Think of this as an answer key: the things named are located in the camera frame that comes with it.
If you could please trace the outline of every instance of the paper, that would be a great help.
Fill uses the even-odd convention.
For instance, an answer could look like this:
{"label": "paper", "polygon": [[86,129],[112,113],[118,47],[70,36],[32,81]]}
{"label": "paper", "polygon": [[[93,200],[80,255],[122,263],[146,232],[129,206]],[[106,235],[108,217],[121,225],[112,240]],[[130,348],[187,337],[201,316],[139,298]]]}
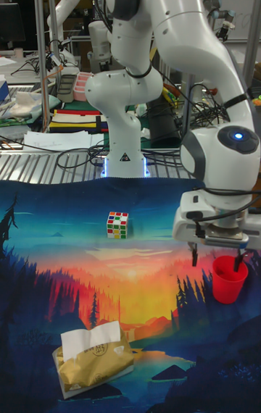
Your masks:
{"label": "paper", "polygon": [[55,123],[96,123],[96,118],[101,122],[106,122],[104,115],[74,115],[74,114],[55,114],[51,121]]}
{"label": "paper", "polygon": [[52,151],[68,151],[70,149],[87,149],[100,143],[103,135],[90,135],[87,131],[76,133],[37,133],[30,131],[25,135],[24,143],[34,146],[30,150],[51,149]]}
{"label": "paper", "polygon": [[118,321],[105,323],[88,331],[87,329],[76,329],[61,334],[62,354],[64,362],[75,359],[81,352],[95,346],[101,346],[109,342],[120,341],[120,324]]}
{"label": "paper", "polygon": [[6,57],[0,57],[0,66],[10,64],[17,64],[17,62],[11,59],[7,59]]}

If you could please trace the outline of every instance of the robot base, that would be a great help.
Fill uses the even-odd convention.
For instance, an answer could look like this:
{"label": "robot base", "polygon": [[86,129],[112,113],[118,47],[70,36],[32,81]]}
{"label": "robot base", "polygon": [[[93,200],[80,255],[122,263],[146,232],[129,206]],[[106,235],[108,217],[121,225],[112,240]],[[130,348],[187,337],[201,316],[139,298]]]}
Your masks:
{"label": "robot base", "polygon": [[141,163],[130,163],[123,160],[115,164],[110,157],[105,157],[104,168],[101,172],[102,178],[148,178],[150,176],[146,164],[146,158],[142,157]]}

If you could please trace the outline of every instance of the red cup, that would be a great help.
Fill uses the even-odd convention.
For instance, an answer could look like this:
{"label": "red cup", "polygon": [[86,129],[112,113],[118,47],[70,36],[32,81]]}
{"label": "red cup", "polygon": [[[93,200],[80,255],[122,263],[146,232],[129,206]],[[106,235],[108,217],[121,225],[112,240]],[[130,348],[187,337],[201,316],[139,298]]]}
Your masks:
{"label": "red cup", "polygon": [[234,263],[235,257],[230,255],[219,256],[213,262],[213,296],[221,304],[232,304],[237,300],[248,275],[248,268],[244,262],[239,265],[238,272],[233,270]]}

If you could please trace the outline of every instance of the desk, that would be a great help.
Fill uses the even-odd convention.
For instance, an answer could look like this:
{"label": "desk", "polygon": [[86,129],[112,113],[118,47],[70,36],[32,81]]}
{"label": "desk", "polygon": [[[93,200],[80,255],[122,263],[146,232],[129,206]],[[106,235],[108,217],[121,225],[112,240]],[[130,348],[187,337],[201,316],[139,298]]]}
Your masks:
{"label": "desk", "polygon": [[[192,268],[188,246],[171,238],[181,194],[194,185],[0,182],[0,220],[10,216],[0,242],[3,413],[260,411],[261,258],[249,256],[236,304],[213,299],[212,261],[224,251],[199,247]],[[123,242],[107,238],[115,208],[130,217]],[[63,401],[51,354],[61,332],[91,327],[94,294],[97,323],[120,321],[134,371]]]}
{"label": "desk", "polygon": [[40,83],[40,75],[35,74],[33,68],[31,66],[24,68],[32,69],[32,71],[28,70],[21,70],[20,72],[11,75],[11,73],[15,72],[19,67],[26,63],[27,60],[32,59],[33,57],[37,57],[35,54],[32,54],[27,57],[23,57],[18,59],[17,57],[12,56],[11,60],[14,60],[14,64],[4,65],[0,67],[0,73],[4,74],[7,83],[9,85],[26,85],[32,83]]}

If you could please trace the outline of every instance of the wire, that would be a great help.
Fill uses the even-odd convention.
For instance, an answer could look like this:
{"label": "wire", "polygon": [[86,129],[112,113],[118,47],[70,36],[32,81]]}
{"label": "wire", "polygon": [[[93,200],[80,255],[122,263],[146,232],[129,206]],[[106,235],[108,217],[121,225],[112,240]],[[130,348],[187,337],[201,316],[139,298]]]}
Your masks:
{"label": "wire", "polygon": [[14,148],[12,146],[10,146],[10,144],[8,144],[6,141],[4,141],[4,139],[3,139],[2,143],[6,144],[11,150],[14,151]]}
{"label": "wire", "polygon": [[230,212],[222,213],[220,215],[215,215],[214,217],[201,218],[200,220],[194,220],[194,222],[195,223],[210,222],[210,221],[213,221],[213,220],[221,220],[222,218],[231,217],[232,215],[236,215],[236,214],[241,213],[244,210],[248,209],[251,205],[253,205],[259,199],[261,199],[261,194],[259,196],[255,197],[254,199],[252,199],[248,204],[244,205],[240,209],[231,210]]}
{"label": "wire", "polygon": [[44,149],[44,148],[39,148],[39,147],[36,147],[36,146],[31,146],[30,144],[18,143],[15,139],[11,139],[11,138],[8,138],[6,136],[1,136],[0,135],[0,138],[2,138],[3,140],[7,139],[8,141],[11,141],[11,143],[20,144],[21,146],[24,146],[24,147],[31,147],[32,149],[38,149],[38,150],[46,151],[46,152],[56,152],[56,153],[59,152],[59,151],[55,151],[53,149]]}
{"label": "wire", "polygon": [[247,194],[261,194],[261,190],[257,189],[254,191],[244,191],[244,190],[233,190],[233,189],[212,189],[212,188],[195,188],[195,191],[202,189],[209,194],[216,196],[245,196]]}
{"label": "wire", "polygon": [[52,39],[52,40],[49,42],[48,47],[50,47],[51,43],[53,43],[54,41],[57,41],[57,42],[59,43],[58,46],[59,46],[60,44],[62,44],[62,42],[61,42],[59,39],[55,38],[55,39]]}
{"label": "wire", "polygon": [[[25,65],[30,65],[33,69],[30,70],[30,69],[25,69],[25,68],[23,68]],[[18,73],[18,72],[20,72],[20,71],[22,71],[22,72],[25,72],[25,71],[27,71],[27,72],[34,72],[35,74],[38,75],[38,74],[39,74],[39,71],[40,71],[40,68],[39,68],[39,59],[38,59],[38,57],[33,57],[33,58],[30,59],[30,60],[26,60],[25,63],[21,65],[21,67],[19,67],[17,70],[15,70],[14,72],[12,72],[10,75],[14,75],[15,73]]]}
{"label": "wire", "polygon": [[[90,148],[88,148],[88,149],[87,149],[87,148],[79,148],[79,149],[69,149],[69,150],[67,150],[67,151],[63,151],[63,152],[61,152],[61,154],[59,154],[59,156],[57,157],[56,164],[57,164],[57,166],[58,166],[59,168],[62,168],[62,169],[77,168],[77,167],[80,167],[81,165],[84,165],[84,164],[87,163],[87,162],[92,163],[92,165],[101,166],[101,164],[95,164],[95,163],[93,163],[92,160],[93,160],[95,157],[97,157],[97,155],[99,155],[100,153],[102,153],[108,145],[109,145],[108,143],[107,143],[107,144],[104,144],[104,145],[102,145],[101,149],[98,149],[98,150],[95,150],[95,149],[99,147],[99,144],[96,144],[95,146],[92,146],[92,147],[90,147]],[[61,158],[63,155],[67,154],[68,152],[73,152],[73,151],[86,151],[86,153],[88,154],[88,159],[85,160],[84,162],[81,162],[80,164],[70,165],[69,167],[66,166],[66,165],[61,165],[61,164],[59,163],[60,158]]]}
{"label": "wire", "polygon": [[[149,154],[159,155],[159,152],[155,151],[154,149],[142,149],[142,152],[149,152]],[[160,155],[163,155],[165,157],[174,157],[180,153],[181,153],[180,149],[171,149],[166,152],[160,151]]]}
{"label": "wire", "polygon": [[[160,73],[160,75],[161,75],[165,80],[168,80],[168,81],[174,86],[174,88],[176,88],[176,89],[181,93],[181,95],[190,103],[190,105],[192,105],[192,107],[193,107],[194,109],[196,109],[196,110],[198,111],[198,113],[202,116],[202,118],[203,118],[204,120],[206,120],[209,124],[213,125],[212,121],[213,121],[215,118],[218,118],[218,112],[220,112],[220,116],[221,116],[224,120],[227,119],[228,121],[230,121],[228,115],[226,114],[226,112],[225,112],[225,110],[224,110],[225,108],[223,108],[223,106],[219,105],[219,104],[216,102],[216,100],[214,100],[214,97],[213,97],[213,96],[211,96],[211,99],[212,99],[213,102],[214,102],[214,108],[210,108],[209,105],[206,104],[206,103],[204,103],[204,102],[201,102],[201,103],[196,104],[195,102],[193,102],[193,101],[191,101],[189,98],[187,98],[187,96],[178,88],[178,86],[177,86],[176,84],[174,84],[174,82],[173,82],[171,79],[169,79],[169,77],[167,77],[167,76],[166,76],[164,73],[162,73],[162,72],[159,72],[159,73]],[[202,84],[201,84],[201,83],[196,83],[195,85],[193,85],[193,86],[191,87],[191,89],[192,89],[193,87],[195,87],[195,86],[198,86],[198,85],[202,85]],[[210,93],[210,90],[208,89],[207,86],[205,86],[205,85],[202,85],[202,86]]]}

